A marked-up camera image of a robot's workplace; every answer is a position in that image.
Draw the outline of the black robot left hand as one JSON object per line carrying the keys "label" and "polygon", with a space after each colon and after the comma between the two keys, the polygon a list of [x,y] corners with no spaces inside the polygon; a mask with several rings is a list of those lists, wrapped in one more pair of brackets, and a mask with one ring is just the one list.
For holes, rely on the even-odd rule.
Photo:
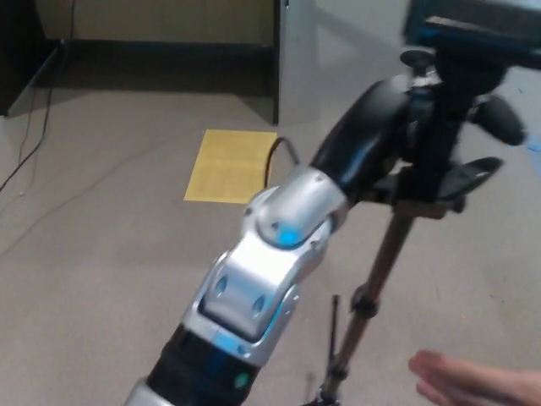
{"label": "black robot left hand", "polygon": [[309,164],[309,199],[328,212],[361,201],[436,217],[462,211],[467,195],[489,180],[501,159],[459,163],[453,154],[466,121],[498,141],[517,146],[526,131],[494,86],[441,81],[397,88],[393,80],[370,86],[332,128]]}

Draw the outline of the person bare hand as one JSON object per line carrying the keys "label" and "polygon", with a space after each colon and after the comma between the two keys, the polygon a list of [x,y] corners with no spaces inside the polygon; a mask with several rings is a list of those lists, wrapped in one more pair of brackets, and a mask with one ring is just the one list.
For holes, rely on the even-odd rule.
{"label": "person bare hand", "polygon": [[418,351],[408,362],[418,394],[435,405],[539,405],[540,373]]}

